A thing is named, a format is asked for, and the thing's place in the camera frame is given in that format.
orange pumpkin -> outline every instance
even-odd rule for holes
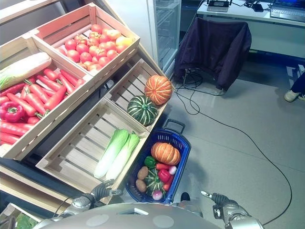
[[[158,161],[170,166],[175,166],[180,161],[179,150],[168,143],[155,143],[152,146],[151,154]]]
[[[172,84],[165,76],[153,75],[146,82],[144,92],[156,105],[166,103],[172,96]]]

desk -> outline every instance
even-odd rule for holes
[[[244,1],[233,0],[238,5]],[[268,3],[261,2],[263,9]],[[251,49],[305,58],[305,23],[270,18],[270,12],[254,12],[245,6],[232,4],[228,12],[207,11],[202,4],[197,14],[212,21],[245,21],[252,35]]]

potato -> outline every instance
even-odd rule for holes
[[[137,179],[135,185],[140,192],[146,192],[147,187],[144,181]]]
[[[143,166],[138,172],[138,179],[144,180],[145,177],[148,175],[148,167]]]

shoe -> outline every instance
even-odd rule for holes
[[[284,99],[287,102],[292,102],[294,99],[296,99],[296,97],[299,95],[300,93],[294,93],[293,91],[289,90],[285,95],[284,95]]]
[[[298,96],[298,98],[301,99],[301,100],[303,100],[303,101],[305,101],[305,94],[300,94],[300,95]]]

glass door refrigerator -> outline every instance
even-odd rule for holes
[[[167,77],[179,45],[181,0],[102,0],[107,2]]]

